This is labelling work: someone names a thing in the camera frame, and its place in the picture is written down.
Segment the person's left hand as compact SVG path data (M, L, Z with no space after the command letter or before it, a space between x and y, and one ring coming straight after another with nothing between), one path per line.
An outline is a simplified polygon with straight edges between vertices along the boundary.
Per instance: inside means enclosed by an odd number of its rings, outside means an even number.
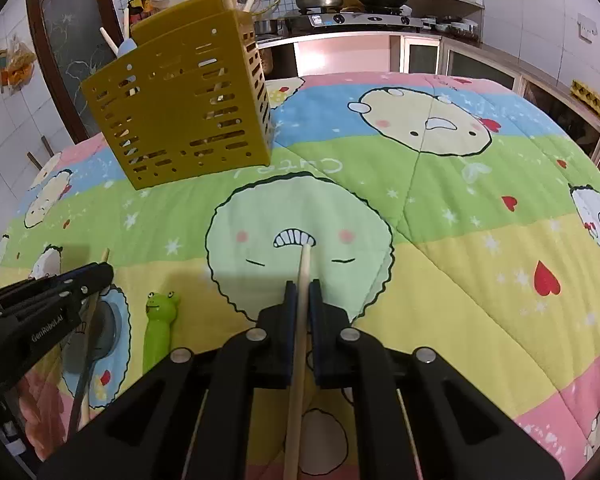
M61 412L64 402L58 388L30 370L17 384L18 405L24 432L42 462L65 442Z

